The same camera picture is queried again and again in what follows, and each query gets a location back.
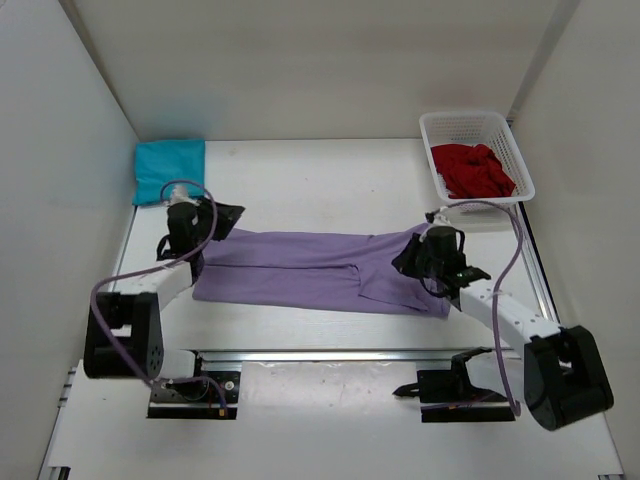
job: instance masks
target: crumpled red fabric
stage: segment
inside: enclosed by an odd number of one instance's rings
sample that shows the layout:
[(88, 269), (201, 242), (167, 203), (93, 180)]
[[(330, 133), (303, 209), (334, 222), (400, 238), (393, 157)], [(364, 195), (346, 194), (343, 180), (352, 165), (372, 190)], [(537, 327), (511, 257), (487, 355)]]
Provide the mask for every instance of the crumpled red fabric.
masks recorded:
[(516, 184), (486, 145), (440, 145), (431, 149), (436, 169), (444, 177), (451, 198), (510, 197)]

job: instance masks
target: white wall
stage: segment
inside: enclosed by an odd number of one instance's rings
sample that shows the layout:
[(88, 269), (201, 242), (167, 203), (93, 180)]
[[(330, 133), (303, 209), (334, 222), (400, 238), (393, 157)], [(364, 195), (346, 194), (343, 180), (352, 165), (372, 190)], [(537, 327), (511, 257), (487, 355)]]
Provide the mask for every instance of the white wall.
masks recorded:
[(640, 2), (582, 1), (515, 135), (561, 320), (596, 336), (616, 401), (609, 426), (640, 478)]
[(557, 3), (63, 1), (142, 139), (209, 140), (419, 137), (426, 111), (506, 115)]
[(57, 0), (0, 7), (0, 478), (37, 476), (136, 142)]

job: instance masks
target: teal cloth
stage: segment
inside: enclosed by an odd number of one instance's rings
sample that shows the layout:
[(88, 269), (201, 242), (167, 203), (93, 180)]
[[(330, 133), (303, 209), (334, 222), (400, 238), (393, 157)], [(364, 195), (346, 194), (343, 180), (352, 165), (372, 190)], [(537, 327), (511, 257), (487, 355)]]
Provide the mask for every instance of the teal cloth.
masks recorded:
[[(185, 178), (204, 185), (204, 140), (161, 140), (136, 145), (136, 194), (134, 205), (161, 201), (160, 189), (170, 180)], [(190, 196), (202, 195), (194, 185), (185, 185)]]

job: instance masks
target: basket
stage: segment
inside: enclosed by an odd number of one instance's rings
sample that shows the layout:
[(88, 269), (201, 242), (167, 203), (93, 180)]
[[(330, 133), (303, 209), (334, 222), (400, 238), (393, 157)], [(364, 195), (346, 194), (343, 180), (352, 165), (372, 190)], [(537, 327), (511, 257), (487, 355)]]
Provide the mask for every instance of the basket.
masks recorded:
[[(420, 117), (420, 130), (427, 149), (427, 159), (436, 191), (446, 205), (459, 200), (449, 198), (451, 192), (447, 190), (442, 175), (436, 170), (431, 147), (447, 143), (470, 146), (485, 144), (493, 150), (502, 163), (502, 169), (516, 184), (510, 197), (481, 200), (510, 205), (531, 200), (535, 195), (536, 191), (524, 159), (506, 120), (499, 113), (487, 111), (426, 113)], [(470, 212), (490, 208), (485, 205), (465, 205), (460, 207), (460, 210)]]

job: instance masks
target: purple cloth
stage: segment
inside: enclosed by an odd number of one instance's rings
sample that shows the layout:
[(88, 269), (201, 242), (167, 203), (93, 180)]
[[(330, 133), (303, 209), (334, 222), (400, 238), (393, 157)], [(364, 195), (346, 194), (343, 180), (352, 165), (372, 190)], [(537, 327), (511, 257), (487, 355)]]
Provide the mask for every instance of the purple cloth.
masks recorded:
[(193, 298), (345, 312), (446, 316), (449, 304), (391, 265), (412, 233), (253, 233), (235, 229), (204, 250)]

